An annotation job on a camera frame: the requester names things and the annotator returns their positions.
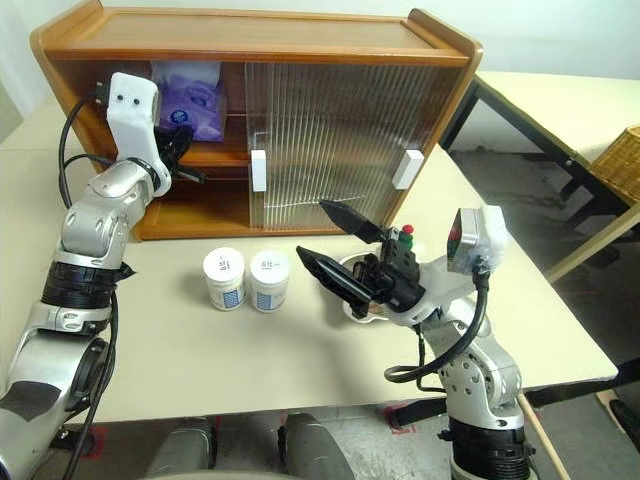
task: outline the jar lid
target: jar lid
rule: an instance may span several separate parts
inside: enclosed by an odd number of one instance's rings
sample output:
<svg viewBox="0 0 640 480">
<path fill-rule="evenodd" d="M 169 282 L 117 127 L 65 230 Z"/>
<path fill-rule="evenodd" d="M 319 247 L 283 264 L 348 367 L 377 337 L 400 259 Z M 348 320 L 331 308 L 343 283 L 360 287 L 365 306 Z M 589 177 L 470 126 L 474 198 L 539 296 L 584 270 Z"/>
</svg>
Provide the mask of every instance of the jar lid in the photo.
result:
<svg viewBox="0 0 640 480">
<path fill-rule="evenodd" d="M 263 250 L 251 259 L 251 275 L 258 282 L 276 285 L 289 277 L 289 259 L 275 250 Z"/>
<path fill-rule="evenodd" d="M 216 248 L 205 257 L 202 268 L 214 282 L 230 282 L 244 274 L 244 258 L 234 248 Z"/>
</svg>

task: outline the blue label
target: blue label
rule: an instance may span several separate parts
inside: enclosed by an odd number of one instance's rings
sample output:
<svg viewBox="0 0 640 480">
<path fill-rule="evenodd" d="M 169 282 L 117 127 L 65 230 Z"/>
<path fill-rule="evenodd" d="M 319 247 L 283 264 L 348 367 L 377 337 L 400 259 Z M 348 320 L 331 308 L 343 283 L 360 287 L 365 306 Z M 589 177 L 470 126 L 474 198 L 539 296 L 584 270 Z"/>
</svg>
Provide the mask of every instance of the blue label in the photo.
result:
<svg viewBox="0 0 640 480">
<path fill-rule="evenodd" d="M 261 310 L 271 310 L 271 295 L 265 295 L 264 293 L 257 293 L 256 304 Z"/>
<path fill-rule="evenodd" d="M 223 293 L 222 297 L 224 298 L 224 306 L 226 308 L 237 307 L 240 304 L 237 290 L 234 290 L 233 292 Z"/>
<path fill-rule="evenodd" d="M 202 97 L 191 97 L 191 101 L 196 105 L 200 105 L 201 107 L 207 106 L 207 101 Z"/>
<path fill-rule="evenodd" d="M 184 110 L 176 110 L 171 114 L 171 121 L 173 123 L 187 123 L 189 121 L 189 114 Z"/>
</svg>

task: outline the white wall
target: white wall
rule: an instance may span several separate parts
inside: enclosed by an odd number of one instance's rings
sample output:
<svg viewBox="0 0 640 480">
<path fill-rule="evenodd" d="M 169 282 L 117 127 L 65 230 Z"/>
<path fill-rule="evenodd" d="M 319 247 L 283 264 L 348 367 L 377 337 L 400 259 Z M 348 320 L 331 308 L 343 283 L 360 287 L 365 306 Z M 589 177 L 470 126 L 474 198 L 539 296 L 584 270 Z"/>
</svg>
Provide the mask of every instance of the white wall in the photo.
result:
<svg viewBox="0 0 640 480">
<path fill-rule="evenodd" d="M 22 123 L 22 115 L 0 81 L 0 143 Z"/>
<path fill-rule="evenodd" d="M 50 93 L 28 34 L 78 0 L 0 0 L 0 79 L 22 115 Z M 406 15 L 425 8 L 485 46 L 481 68 L 640 79 L 640 0 L 104 0 L 175 6 Z M 456 147 L 523 151 L 531 145 L 477 108 Z"/>
</svg>

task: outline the wooden cabinet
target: wooden cabinet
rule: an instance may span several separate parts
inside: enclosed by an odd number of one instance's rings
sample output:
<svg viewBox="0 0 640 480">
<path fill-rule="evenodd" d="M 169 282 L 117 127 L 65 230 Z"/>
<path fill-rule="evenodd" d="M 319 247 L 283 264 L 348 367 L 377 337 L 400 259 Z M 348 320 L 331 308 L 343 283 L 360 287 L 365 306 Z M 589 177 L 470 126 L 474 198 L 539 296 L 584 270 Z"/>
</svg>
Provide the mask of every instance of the wooden cabinet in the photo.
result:
<svg viewBox="0 0 640 480">
<path fill-rule="evenodd" d="M 391 181 L 403 153 L 428 157 L 482 52 L 421 10 L 396 18 L 97 0 L 33 32 L 31 45 L 65 112 L 116 71 L 150 78 L 152 61 L 222 62 L 224 142 L 194 142 L 182 161 L 207 182 L 174 181 L 138 225 L 142 239 L 335 232 L 320 198 L 390 223 L 407 192 Z M 116 155 L 100 106 L 85 107 L 74 128 L 87 151 Z M 266 152 L 265 192 L 252 191 L 251 150 Z"/>
</svg>

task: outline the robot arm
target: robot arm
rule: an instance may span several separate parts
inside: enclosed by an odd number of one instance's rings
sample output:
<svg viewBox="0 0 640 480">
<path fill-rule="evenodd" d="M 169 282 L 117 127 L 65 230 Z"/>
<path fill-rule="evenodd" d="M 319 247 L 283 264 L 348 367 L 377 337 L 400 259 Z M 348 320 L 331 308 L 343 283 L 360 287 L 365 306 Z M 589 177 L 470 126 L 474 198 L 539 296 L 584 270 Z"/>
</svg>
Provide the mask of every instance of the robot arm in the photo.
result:
<svg viewBox="0 0 640 480">
<path fill-rule="evenodd" d="M 321 201 L 347 233 L 382 242 L 380 257 L 366 255 L 353 274 L 333 259 L 298 247 L 305 267 L 364 317 L 371 302 L 383 305 L 394 323 L 413 328 L 436 359 L 427 365 L 387 369 L 395 383 L 437 373 L 447 393 L 455 480 L 535 480 L 524 417 L 516 397 L 520 372 L 496 342 L 485 318 L 489 275 L 502 260 L 508 234 L 499 207 L 461 209 L 451 229 L 447 255 L 418 264 L 402 234 L 381 229 L 347 205 Z M 478 291 L 477 304 L 466 296 Z"/>
<path fill-rule="evenodd" d="M 157 94 L 149 80 L 112 77 L 107 119 L 118 159 L 69 208 L 10 366 L 0 399 L 2 480 L 31 478 L 58 429 L 96 401 L 102 372 L 113 367 L 98 334 L 116 283 L 133 273 L 122 262 L 129 231 L 171 186 L 154 139 Z"/>
</svg>

